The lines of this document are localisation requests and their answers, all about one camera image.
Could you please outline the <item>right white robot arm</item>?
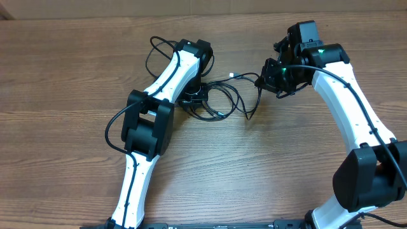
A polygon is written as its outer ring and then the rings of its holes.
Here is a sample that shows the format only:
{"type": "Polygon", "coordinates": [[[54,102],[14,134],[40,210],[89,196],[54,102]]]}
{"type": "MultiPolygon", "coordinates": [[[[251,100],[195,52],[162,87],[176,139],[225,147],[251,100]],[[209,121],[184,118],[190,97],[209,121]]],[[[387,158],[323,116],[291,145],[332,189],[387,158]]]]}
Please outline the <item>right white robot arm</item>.
{"type": "Polygon", "coordinates": [[[333,176],[333,196],[302,220],[277,220],[275,228],[360,228],[374,210],[406,194],[406,142],[380,121],[360,89],[339,44],[326,45],[313,20],[288,28],[265,61],[257,87],[283,99],[307,86],[322,97],[341,132],[347,155],[333,176]]]}

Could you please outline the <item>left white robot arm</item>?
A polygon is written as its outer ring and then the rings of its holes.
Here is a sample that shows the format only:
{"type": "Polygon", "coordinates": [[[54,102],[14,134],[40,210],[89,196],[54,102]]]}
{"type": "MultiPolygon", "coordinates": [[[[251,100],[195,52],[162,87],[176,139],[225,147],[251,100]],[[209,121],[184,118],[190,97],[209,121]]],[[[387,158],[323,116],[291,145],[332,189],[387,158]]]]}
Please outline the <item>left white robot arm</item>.
{"type": "Polygon", "coordinates": [[[166,69],[145,90],[133,90],[126,107],[112,118],[124,116],[125,145],[119,151],[125,154],[126,167],[118,205],[104,228],[142,226],[154,167],[172,137],[175,105],[196,109],[208,99],[201,78],[214,57],[210,43],[182,39],[170,47],[173,55],[166,69]]]}

